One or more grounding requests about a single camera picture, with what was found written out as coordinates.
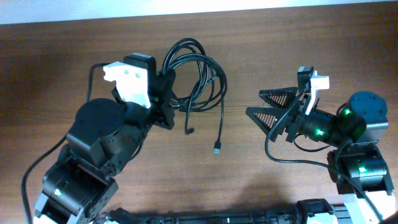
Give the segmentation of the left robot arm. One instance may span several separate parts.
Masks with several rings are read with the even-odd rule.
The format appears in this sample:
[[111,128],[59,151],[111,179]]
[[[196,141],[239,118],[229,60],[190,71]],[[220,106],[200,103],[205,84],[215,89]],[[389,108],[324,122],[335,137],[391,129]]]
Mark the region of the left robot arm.
[[56,163],[45,173],[34,223],[90,223],[118,190],[114,179],[137,155],[153,125],[174,126],[174,70],[149,76],[150,108],[96,98],[77,112]]

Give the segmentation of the black USB cable long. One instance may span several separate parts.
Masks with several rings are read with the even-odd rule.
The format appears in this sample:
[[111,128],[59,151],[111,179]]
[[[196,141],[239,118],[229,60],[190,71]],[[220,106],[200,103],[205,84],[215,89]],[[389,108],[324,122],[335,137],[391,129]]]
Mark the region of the black USB cable long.
[[[178,67],[190,62],[196,63],[196,67],[198,69],[198,80],[200,78],[199,71],[203,71],[203,69],[206,68],[213,68],[218,76],[218,78],[215,80],[215,94],[218,94],[218,97],[207,105],[211,106],[210,110],[216,108],[217,106],[221,107],[220,124],[213,148],[213,153],[218,156],[221,153],[221,137],[224,121],[224,98],[228,91],[228,80],[223,68],[212,57],[206,54],[204,47],[198,40],[191,37],[186,37],[177,41],[175,44],[173,44],[173,46],[171,46],[170,50],[164,57],[159,72],[165,75],[167,72],[171,70],[175,71]],[[211,85],[208,85],[197,102],[207,100],[210,92]]]

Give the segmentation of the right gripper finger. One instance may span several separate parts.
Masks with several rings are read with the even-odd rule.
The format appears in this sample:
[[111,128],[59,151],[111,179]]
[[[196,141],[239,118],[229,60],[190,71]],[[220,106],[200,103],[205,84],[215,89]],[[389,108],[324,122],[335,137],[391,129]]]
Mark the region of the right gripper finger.
[[269,134],[271,128],[286,111],[286,109],[282,108],[246,108],[246,114],[248,117],[264,132],[265,135]]
[[260,90],[259,97],[272,108],[288,108],[296,97],[298,87]]

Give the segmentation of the black USB cable short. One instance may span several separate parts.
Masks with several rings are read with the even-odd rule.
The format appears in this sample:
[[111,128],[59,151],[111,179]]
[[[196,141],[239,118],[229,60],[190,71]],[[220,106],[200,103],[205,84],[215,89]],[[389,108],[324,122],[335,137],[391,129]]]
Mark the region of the black USB cable short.
[[[218,94],[215,94],[215,80],[218,78],[213,68],[206,68],[203,71],[199,71],[200,78],[194,84],[191,93],[188,96],[178,97],[175,93],[172,93],[172,106],[175,110],[185,112],[185,134],[190,135],[194,132],[194,128],[188,127],[189,117],[191,112],[204,112],[210,110],[211,106],[207,106],[212,101],[217,99]],[[197,102],[197,100],[204,93],[205,88],[211,85],[211,92],[207,100]]]

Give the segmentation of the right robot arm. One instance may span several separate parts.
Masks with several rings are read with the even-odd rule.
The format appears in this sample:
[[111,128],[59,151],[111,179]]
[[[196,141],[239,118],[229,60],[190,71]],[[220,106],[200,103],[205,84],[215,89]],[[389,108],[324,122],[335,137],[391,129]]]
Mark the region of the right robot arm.
[[[246,114],[266,135],[265,153],[272,161],[328,169],[354,222],[386,223],[395,212],[391,175],[377,146],[389,127],[387,104],[369,91],[354,93],[335,114],[317,108],[314,93],[298,87],[262,90],[266,107],[248,107]],[[295,143],[304,136],[334,149],[327,162],[279,159],[269,144],[286,133]]]

